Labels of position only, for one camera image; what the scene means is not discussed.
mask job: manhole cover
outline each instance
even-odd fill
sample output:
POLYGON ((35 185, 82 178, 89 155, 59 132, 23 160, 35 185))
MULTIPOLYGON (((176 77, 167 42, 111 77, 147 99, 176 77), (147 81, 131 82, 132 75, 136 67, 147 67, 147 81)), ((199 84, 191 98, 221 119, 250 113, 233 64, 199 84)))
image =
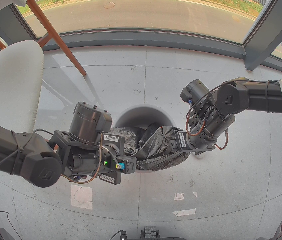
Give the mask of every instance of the manhole cover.
POLYGON ((114 2, 107 2, 105 5, 104 5, 104 8, 105 9, 111 9, 115 6, 114 2))
POLYGON ((236 15, 232 15, 232 19, 234 19, 236 22, 240 22, 240 18, 236 15))

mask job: asphalt road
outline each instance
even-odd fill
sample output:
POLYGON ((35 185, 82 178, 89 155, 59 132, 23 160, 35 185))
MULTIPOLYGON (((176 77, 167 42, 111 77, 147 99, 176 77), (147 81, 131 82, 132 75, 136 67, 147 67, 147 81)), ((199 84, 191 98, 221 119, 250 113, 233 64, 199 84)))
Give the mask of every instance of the asphalt road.
MULTIPOLYGON (((220 8, 182 0, 92 0, 44 10, 59 32, 106 27, 146 27, 194 32, 242 42, 253 20, 220 8)), ((26 17, 37 36, 46 31, 26 17)))

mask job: barcode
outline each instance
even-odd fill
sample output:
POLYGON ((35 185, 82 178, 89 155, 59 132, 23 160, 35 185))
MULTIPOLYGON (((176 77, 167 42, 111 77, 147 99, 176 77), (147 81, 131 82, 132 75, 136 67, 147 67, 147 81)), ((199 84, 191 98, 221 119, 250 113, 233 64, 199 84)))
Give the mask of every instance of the barcode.
POLYGON ((119 142, 119 137, 117 136, 111 136, 111 135, 104 135, 103 139, 105 141, 111 141, 111 142, 119 142))

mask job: gray tile floor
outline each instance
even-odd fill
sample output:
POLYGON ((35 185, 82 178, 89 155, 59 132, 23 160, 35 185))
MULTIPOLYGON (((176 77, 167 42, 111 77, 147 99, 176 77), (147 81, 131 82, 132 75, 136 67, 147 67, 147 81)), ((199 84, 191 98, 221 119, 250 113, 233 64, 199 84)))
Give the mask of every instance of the gray tile floor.
MULTIPOLYGON (((130 106, 155 105, 184 129, 188 105, 179 95, 192 80, 211 89, 239 76, 282 78, 263 66, 248 72, 242 60, 188 50, 105 46, 72 51, 87 76, 60 51, 45 53, 35 129, 68 130, 79 101, 107 109, 113 120, 130 106)), ((71 183, 64 178, 43 189, 0 172, 0 210, 10 212, 23 239, 109 239, 118 230, 136 238, 147 225, 156 225, 161 237, 271 238, 282 219, 282 115, 244 111, 229 136, 225 150, 202 159, 190 156, 170 169, 123 175, 118 186, 94 180, 86 186, 92 188, 92 210, 71 205, 71 183), (183 200, 175 201, 176 193, 183 193, 183 200), (173 214, 193 209, 195 214, 173 214)), ((0 225, 17 239, 5 216, 0 215, 0 225)))

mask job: black trash bag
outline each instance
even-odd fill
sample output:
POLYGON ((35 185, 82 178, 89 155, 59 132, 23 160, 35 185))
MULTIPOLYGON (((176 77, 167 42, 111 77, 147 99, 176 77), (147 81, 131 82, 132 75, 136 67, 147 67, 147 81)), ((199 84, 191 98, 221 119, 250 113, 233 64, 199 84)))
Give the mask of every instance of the black trash bag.
POLYGON ((148 127, 149 130, 144 131, 142 129, 143 133, 137 130, 141 128, 129 127, 111 128, 110 132, 126 137, 125 155, 136 158, 136 168, 139 170, 163 170, 176 166, 188 158, 190 153, 173 152, 170 148, 170 140, 174 140, 175 135, 181 129, 173 126, 162 126, 157 128, 149 137, 149 133, 153 132, 154 128, 156 128, 156 125, 151 124, 148 127))
POLYGON ((124 152, 127 156, 130 156, 135 153, 145 130, 137 127, 116 127, 111 128, 109 133, 125 137, 124 152))

